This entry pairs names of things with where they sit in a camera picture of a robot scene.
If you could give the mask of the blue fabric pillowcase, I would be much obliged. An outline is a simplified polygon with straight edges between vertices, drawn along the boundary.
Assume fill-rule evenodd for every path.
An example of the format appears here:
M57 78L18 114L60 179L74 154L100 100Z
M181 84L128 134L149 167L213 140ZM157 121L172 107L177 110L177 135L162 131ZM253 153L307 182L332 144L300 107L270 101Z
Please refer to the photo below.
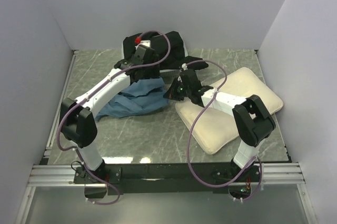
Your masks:
M165 93L165 83L161 77L139 80L105 104L95 120L99 121L105 116L120 119L153 113L168 105L168 99L164 98Z

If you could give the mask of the cream white pillow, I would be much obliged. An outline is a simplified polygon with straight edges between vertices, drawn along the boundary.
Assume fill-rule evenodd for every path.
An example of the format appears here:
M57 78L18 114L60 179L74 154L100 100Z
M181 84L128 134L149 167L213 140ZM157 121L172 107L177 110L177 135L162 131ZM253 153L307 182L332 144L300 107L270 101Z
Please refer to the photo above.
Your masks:
M258 95L270 114L283 107L283 101L247 67L242 67L227 77L221 92L249 97ZM202 108L189 99L177 102L176 111L187 128L190 128ZM198 119L193 136L207 154L217 153L224 145L239 136L234 117L208 108Z

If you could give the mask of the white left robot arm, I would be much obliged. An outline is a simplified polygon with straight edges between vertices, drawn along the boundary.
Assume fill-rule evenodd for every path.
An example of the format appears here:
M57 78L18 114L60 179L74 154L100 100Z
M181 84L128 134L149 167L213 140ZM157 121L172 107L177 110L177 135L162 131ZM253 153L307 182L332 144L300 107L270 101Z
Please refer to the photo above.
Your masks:
M93 88L74 100L65 98L62 101L57 146L61 151L76 151L87 169L86 176L92 182L98 183L108 177L105 161L95 144L98 132L95 117L114 96L132 83L159 77L158 61L159 56L152 48L139 45L130 59L118 61Z

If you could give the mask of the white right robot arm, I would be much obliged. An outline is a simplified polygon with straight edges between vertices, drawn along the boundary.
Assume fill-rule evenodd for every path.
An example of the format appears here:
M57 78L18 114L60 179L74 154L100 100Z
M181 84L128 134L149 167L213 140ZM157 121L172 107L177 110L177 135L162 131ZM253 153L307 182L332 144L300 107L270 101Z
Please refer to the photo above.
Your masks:
M202 85L196 72L187 69L174 78L164 98L191 102L203 108L213 108L234 118L241 142L232 162L231 175L236 181L243 181L250 174L246 164L251 165L259 152L262 141L270 136L276 125L261 98L251 95L248 98L219 91L217 88Z

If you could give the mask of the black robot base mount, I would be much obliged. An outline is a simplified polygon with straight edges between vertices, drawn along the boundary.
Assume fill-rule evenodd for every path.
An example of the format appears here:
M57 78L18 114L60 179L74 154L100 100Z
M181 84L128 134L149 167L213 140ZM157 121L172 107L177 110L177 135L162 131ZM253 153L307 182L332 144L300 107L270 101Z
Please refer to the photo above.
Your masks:
M253 182L261 182L261 167L251 164L241 170L233 162L169 164L106 164L88 172L75 168L74 184L84 185L85 196L131 193L203 192L226 193L234 186L234 196L247 198Z

